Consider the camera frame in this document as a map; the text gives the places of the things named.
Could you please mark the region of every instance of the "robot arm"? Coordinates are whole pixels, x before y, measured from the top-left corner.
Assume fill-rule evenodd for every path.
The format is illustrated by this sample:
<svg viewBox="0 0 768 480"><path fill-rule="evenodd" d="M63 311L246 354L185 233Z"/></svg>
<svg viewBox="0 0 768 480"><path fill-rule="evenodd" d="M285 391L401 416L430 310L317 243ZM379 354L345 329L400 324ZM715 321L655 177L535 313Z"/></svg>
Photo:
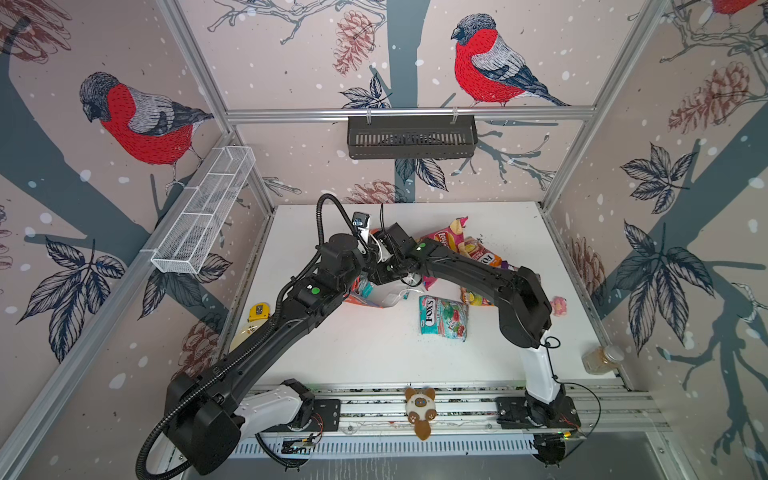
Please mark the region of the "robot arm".
<svg viewBox="0 0 768 480"><path fill-rule="evenodd" d="M338 233L318 247L320 262L315 265L316 272L293 279L279 317L270 318L269 329L265 324L195 379L182 373L171 381L166 417L157 428L200 474L206 475L223 463L242 435L251 436L274 425L292 423L301 427L308 423L313 412L313 394L295 380L244 401L245 395L298 339L341 305L364 270L374 283L420 273L452 281L493 299L502 335L523 349L528 393L539 411L532 416L538 424L544 424L546 418L556 414L558 399L564 393L551 377L548 357L541 346L541 338L551 325L551 306L532 271L492 268L462 257L434 240L416 243L397 224L374 233L369 240L369 245L383 245L389 255L374 254L366 262L358 250L359 237ZM240 365L231 365L241 357L244 360ZM139 478L160 478L146 473L140 465L145 462L140 454Z"/></svg>

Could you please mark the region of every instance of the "wallpaper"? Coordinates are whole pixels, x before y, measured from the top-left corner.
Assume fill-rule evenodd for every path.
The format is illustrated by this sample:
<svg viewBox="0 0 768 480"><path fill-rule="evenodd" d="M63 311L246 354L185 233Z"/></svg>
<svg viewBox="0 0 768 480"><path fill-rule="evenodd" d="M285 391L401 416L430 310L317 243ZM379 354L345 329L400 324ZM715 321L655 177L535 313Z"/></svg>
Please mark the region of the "wallpaper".
<svg viewBox="0 0 768 480"><path fill-rule="evenodd" d="M340 108L343 92L367 88L372 71L393 107L592 104L642 5L182 2L227 107L245 109ZM494 44L485 59L469 61ZM496 65L509 50L515 61Z"/></svg>
<svg viewBox="0 0 768 480"><path fill-rule="evenodd" d="M220 334L265 219L245 187L200 275L153 271L21 478L136 478L136 454L163 416L170 380L195 376L226 349Z"/></svg>
<svg viewBox="0 0 768 480"><path fill-rule="evenodd" d="M220 133L153 2L0 12L4 442Z"/></svg>
<svg viewBox="0 0 768 480"><path fill-rule="evenodd" d="M346 122L243 124L274 204L541 200L580 121L481 122L472 158L353 160Z"/></svg>
<svg viewBox="0 0 768 480"><path fill-rule="evenodd" d="M699 478L768 478L766 14L671 2L553 213Z"/></svg>

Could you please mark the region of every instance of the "candy bag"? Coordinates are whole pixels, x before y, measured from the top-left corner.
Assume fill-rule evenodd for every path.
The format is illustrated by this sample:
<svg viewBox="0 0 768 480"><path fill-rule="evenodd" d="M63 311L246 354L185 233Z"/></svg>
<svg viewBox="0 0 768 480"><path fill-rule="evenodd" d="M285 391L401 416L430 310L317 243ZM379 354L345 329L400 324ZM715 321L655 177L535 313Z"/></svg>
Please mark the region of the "candy bag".
<svg viewBox="0 0 768 480"><path fill-rule="evenodd" d="M464 303L422 295L419 297L422 335L437 334L463 342L467 340L468 312Z"/></svg>

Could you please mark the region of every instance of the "plastic jar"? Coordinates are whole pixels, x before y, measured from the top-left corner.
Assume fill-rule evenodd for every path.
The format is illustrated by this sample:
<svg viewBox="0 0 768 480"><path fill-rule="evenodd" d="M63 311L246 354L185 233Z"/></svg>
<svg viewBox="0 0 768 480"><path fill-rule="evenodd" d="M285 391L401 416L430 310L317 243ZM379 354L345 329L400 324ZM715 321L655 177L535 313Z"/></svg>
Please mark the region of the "plastic jar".
<svg viewBox="0 0 768 480"><path fill-rule="evenodd" d="M602 375L619 368L624 352L616 345L599 346L581 357L584 369L591 375Z"/></svg>

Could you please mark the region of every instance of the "lay's chip bag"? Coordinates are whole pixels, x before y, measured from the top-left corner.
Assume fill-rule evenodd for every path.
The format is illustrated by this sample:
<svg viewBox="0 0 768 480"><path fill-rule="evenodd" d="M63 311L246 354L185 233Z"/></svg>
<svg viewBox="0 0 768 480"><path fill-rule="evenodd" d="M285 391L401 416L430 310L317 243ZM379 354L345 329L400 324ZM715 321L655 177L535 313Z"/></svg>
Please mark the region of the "lay's chip bag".
<svg viewBox="0 0 768 480"><path fill-rule="evenodd" d="M431 238L442 243L456 253L466 255L466 250L464 248L464 226L467 224L468 218L469 217L457 218L456 220L453 220L451 224L446 228L432 232L422 238ZM425 276L424 287L429 290L429 287L431 287L432 284L436 281L437 279L433 276Z"/></svg>

